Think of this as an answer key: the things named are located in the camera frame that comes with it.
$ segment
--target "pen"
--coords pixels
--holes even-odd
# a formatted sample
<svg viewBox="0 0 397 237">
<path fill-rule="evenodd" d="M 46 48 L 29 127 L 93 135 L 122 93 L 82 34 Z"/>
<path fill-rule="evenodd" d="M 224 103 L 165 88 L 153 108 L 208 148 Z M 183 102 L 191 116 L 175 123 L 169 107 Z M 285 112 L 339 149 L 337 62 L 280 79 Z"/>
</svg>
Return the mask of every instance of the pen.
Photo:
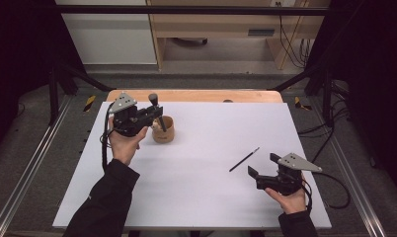
<svg viewBox="0 0 397 237">
<path fill-rule="evenodd" d="M 246 159 L 250 158 L 250 156 L 254 155 L 255 152 L 258 151 L 258 149 L 260 149 L 260 147 L 258 147 L 257 149 L 255 149 L 253 152 L 251 152 L 249 155 L 247 155 L 244 159 L 242 159 L 238 164 L 236 164 L 234 167 L 232 167 L 232 169 L 229 170 L 229 172 L 233 171 L 236 167 L 238 167 L 242 162 L 244 162 Z"/>
</svg>

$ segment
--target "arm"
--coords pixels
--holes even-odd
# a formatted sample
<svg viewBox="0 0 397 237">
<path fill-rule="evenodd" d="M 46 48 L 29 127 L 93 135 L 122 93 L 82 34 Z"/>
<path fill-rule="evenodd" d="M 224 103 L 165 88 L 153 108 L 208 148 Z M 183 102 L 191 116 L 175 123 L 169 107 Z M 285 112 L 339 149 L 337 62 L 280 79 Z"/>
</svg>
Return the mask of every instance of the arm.
<svg viewBox="0 0 397 237">
<path fill-rule="evenodd" d="M 131 192 L 139 174 L 128 168 L 139 142 L 146 136 L 144 127 L 136 136 L 117 132 L 109 136 L 113 157 L 106 173 L 93 187 L 85 202 L 73 215 L 64 237 L 121 236 L 131 204 Z"/>
<path fill-rule="evenodd" d="M 272 189 L 266 189 L 266 193 L 284 210 L 284 213 L 278 217 L 278 222 L 285 237 L 318 236 L 309 212 L 306 210 L 303 189 L 289 196 L 282 196 Z"/>
</svg>

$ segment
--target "cup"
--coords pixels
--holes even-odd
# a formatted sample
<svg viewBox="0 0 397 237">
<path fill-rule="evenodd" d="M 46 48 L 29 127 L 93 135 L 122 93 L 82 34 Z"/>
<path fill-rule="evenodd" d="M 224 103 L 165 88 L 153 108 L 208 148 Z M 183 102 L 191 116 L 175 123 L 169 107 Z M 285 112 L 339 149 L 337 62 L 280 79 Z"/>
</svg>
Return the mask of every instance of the cup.
<svg viewBox="0 0 397 237">
<path fill-rule="evenodd" d="M 174 140 L 174 121 L 168 116 L 162 116 L 162 120 L 164 121 L 167 131 L 162 129 L 161 122 L 157 118 L 152 125 L 152 137 L 157 143 L 168 143 Z"/>
</svg>

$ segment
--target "hand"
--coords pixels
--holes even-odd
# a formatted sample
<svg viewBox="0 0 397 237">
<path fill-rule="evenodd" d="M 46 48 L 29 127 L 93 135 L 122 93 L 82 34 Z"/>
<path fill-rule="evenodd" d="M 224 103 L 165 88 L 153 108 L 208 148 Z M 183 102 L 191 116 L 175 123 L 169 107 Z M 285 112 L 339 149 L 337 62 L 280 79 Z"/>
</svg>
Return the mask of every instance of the hand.
<svg viewBox="0 0 397 237">
<path fill-rule="evenodd" d="M 109 127 L 113 129 L 113 118 L 109 118 Z M 133 137 L 127 137 L 120 135 L 118 132 L 112 132 L 109 135 L 109 140 L 112 146 L 113 157 L 128 166 L 136 150 L 140 149 L 139 142 L 145 138 L 147 128 L 148 127 L 145 126 Z"/>
<path fill-rule="evenodd" d="M 282 196 L 277 191 L 270 188 L 266 188 L 265 191 L 270 197 L 279 203 L 286 214 L 306 210 L 306 195 L 303 189 L 300 189 L 289 196 Z"/>
</svg>

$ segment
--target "black jacket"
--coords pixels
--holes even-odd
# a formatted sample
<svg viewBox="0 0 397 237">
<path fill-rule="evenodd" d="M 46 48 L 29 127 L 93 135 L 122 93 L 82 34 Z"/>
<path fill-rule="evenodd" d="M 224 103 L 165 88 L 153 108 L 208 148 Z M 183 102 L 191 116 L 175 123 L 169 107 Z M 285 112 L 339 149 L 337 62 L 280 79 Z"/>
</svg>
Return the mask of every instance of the black jacket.
<svg viewBox="0 0 397 237">
<path fill-rule="evenodd" d="M 73 215 L 64 237 L 120 237 L 139 174 L 113 159 L 106 174 Z M 286 237 L 318 236 L 307 211 L 278 217 Z"/>
</svg>

